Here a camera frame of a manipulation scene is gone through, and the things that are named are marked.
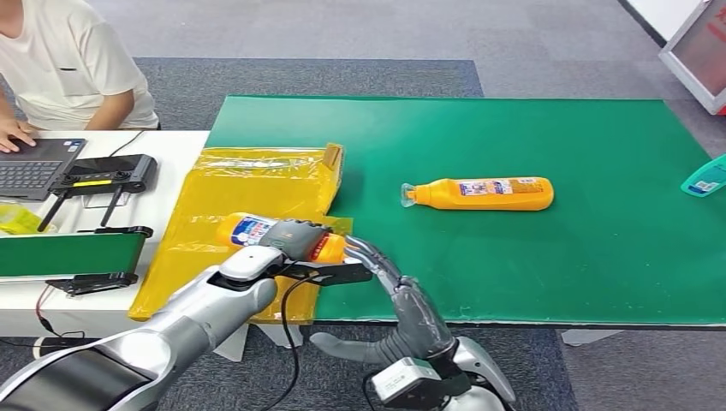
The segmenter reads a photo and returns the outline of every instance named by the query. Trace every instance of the screen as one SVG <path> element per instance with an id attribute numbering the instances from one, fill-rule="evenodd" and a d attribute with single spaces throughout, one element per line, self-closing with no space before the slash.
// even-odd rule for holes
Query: screen
<path id="1" fill-rule="evenodd" d="M 75 160 L 69 174 L 78 176 L 83 174 L 108 173 L 114 171 L 134 171 L 139 163 L 140 156 L 83 158 Z"/>

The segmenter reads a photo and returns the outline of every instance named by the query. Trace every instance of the robotic hand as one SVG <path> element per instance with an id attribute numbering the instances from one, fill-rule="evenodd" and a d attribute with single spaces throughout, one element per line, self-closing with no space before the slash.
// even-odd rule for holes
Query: robotic hand
<path id="1" fill-rule="evenodd" d="M 403 277 L 373 245 L 347 240 L 347 256 L 362 262 L 390 295 L 398 326 L 378 342 L 341 341 L 327 333 L 310 340 L 326 354 L 387 366 L 372 378 L 387 407 L 512 410 L 515 393 L 486 351 L 470 338 L 454 338 L 416 280 Z"/>

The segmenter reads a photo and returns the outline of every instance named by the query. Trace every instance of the black cable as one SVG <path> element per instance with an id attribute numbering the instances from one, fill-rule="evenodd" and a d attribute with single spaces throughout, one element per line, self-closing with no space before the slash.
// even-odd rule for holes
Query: black cable
<path id="1" fill-rule="evenodd" d="M 124 148 L 125 148 L 126 146 L 128 146 L 128 145 L 129 145 L 129 144 L 131 144 L 131 143 L 133 143 L 133 142 L 134 142 L 134 141 L 135 141 L 136 139 L 138 139 L 138 138 L 139 138 L 139 137 L 140 137 L 140 136 L 141 136 L 141 135 L 142 135 L 142 134 L 143 134 L 143 133 L 144 133 L 145 131 L 146 131 L 146 130 L 141 130 L 141 131 L 139 131 L 138 133 L 136 133 L 136 135 L 135 135 L 134 137 L 132 137 L 132 138 L 131 138 L 131 140 L 129 140 L 129 141 L 127 141 L 127 142 L 123 143 L 123 145 L 122 145 L 122 146 L 118 147 L 118 148 L 117 148 L 117 149 L 115 149 L 115 150 L 114 150 L 114 151 L 113 151 L 113 152 L 112 152 L 111 154 L 109 154 L 109 157 L 113 157 L 113 156 L 115 156 L 117 152 L 119 152 L 119 151 L 123 150 L 123 149 L 124 149 Z"/>
<path id="2" fill-rule="evenodd" d="M 288 268 L 292 267 L 293 265 L 297 264 L 297 261 L 288 264 L 285 268 L 283 268 L 280 272 L 277 273 L 277 275 L 282 274 L 285 272 Z M 290 380 L 290 384 L 288 385 L 288 388 L 283 391 L 283 393 L 273 402 L 271 405 L 268 405 L 265 408 L 262 408 L 262 411 L 270 411 L 273 409 L 277 404 L 282 402 L 289 393 L 293 390 L 295 385 L 297 384 L 297 379 L 300 376 L 300 357 L 297 354 L 297 348 L 295 347 L 295 341 L 293 340 L 292 334 L 290 334 L 290 328 L 288 326 L 288 298 L 290 297 L 290 294 L 292 294 L 295 289 L 300 287 L 304 283 L 308 283 L 312 281 L 316 276 L 311 276 L 308 278 L 303 278 L 296 283 L 294 283 L 287 291 L 285 291 L 285 294 L 283 295 L 283 302 L 280 304 L 280 311 L 282 311 L 282 317 L 283 317 L 283 330 L 285 331 L 285 336 L 288 338 L 288 343 L 290 344 L 290 353 L 293 355 L 293 365 L 295 369 L 293 370 L 293 377 Z"/>
<path id="3" fill-rule="evenodd" d="M 66 331 L 63 334 L 58 334 L 56 332 L 56 330 L 53 329 L 53 325 L 51 324 L 51 322 L 46 317 L 43 317 L 43 314 L 40 312 L 40 308 L 43 305 L 43 302 L 45 302 L 44 297 L 45 298 L 50 297 L 52 292 L 53 292 L 53 289 L 51 288 L 51 286 L 46 285 L 45 288 L 43 289 L 43 292 L 40 293 L 40 295 L 38 296 L 38 299 L 35 301 L 35 316 L 38 318 L 40 325 L 42 325 L 46 331 L 50 332 L 54 336 L 61 338 L 61 340 L 67 339 L 66 336 L 68 334 L 81 334 L 82 335 L 81 338 L 86 338 L 85 331 Z"/>
<path id="4" fill-rule="evenodd" d="M 68 348 L 67 345 L 33 345 L 33 344 L 18 344 L 16 342 L 10 342 L 0 338 L 0 343 L 12 345 L 13 347 L 29 347 L 29 348 Z"/>
<path id="5" fill-rule="evenodd" d="M 370 381 L 371 378 L 373 378 L 373 376 L 378 374 L 379 372 L 380 371 L 371 371 L 366 374 L 366 376 L 363 377 L 363 384 L 360 385 L 360 389 L 363 390 L 363 396 L 366 398 L 366 402 L 368 402 L 368 407 L 371 408 L 371 411 L 376 411 L 376 409 L 373 407 L 371 396 L 368 395 L 368 381 Z"/>

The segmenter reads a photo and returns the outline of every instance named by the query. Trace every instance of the green mat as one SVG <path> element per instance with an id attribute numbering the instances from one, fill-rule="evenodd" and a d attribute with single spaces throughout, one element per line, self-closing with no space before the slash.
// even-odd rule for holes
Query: green mat
<path id="1" fill-rule="evenodd" d="M 229 97 L 207 146 L 345 145 L 331 215 L 460 321 L 726 322 L 726 191 L 661 101 Z M 546 211 L 399 204 L 402 183 L 544 176 Z M 391 319 L 375 282 L 323 289 L 316 319 Z"/>

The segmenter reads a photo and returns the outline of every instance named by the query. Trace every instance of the bottle label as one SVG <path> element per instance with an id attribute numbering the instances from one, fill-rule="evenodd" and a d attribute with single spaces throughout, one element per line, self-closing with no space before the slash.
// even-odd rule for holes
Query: bottle label
<path id="1" fill-rule="evenodd" d="M 459 182 L 461 195 L 542 193 L 536 178 L 470 180 Z"/>
<path id="2" fill-rule="evenodd" d="M 277 223 L 273 218 L 259 216 L 245 216 L 232 230 L 231 240 L 239 246 L 255 246 L 263 235 L 270 231 L 270 228 Z"/>

